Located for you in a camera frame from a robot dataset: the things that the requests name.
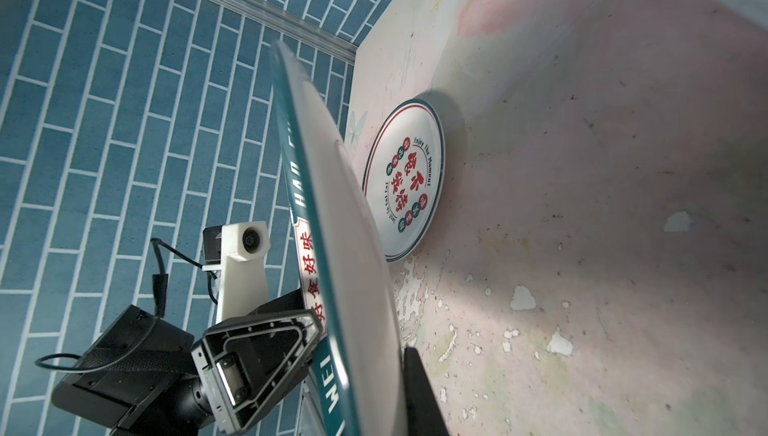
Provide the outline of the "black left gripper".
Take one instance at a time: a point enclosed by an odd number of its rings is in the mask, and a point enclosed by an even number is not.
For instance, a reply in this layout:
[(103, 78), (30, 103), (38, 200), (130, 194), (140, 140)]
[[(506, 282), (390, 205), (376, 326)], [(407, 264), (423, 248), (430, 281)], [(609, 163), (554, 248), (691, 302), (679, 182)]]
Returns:
[(64, 369), (51, 400), (113, 435), (245, 433), (307, 377), (322, 334), (298, 291), (200, 338), (129, 306)]

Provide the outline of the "large green rim plate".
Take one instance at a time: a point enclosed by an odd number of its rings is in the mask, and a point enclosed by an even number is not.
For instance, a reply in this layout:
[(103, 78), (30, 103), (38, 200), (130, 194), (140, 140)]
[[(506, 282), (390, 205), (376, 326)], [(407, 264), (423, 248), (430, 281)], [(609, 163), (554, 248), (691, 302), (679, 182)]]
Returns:
[(388, 268), (329, 109), (290, 48), (272, 46), (278, 123), (304, 302), (323, 335), (311, 374), (329, 435), (405, 435)]

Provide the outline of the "large red character plate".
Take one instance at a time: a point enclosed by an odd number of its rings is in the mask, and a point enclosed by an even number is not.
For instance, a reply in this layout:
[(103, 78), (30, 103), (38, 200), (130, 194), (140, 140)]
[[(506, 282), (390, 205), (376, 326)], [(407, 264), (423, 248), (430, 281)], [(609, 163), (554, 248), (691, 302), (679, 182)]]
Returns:
[(435, 215), (445, 171), (445, 136), (422, 99), (397, 106), (382, 124), (366, 162), (362, 189), (387, 262), (404, 259)]

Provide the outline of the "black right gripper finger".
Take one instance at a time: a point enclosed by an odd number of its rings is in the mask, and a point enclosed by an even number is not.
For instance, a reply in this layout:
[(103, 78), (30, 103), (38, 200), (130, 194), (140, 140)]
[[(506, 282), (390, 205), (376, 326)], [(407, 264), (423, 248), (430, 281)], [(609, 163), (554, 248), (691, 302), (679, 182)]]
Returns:
[(448, 436), (449, 431), (441, 414), (419, 353), (406, 347), (403, 355), (403, 377), (410, 436)]

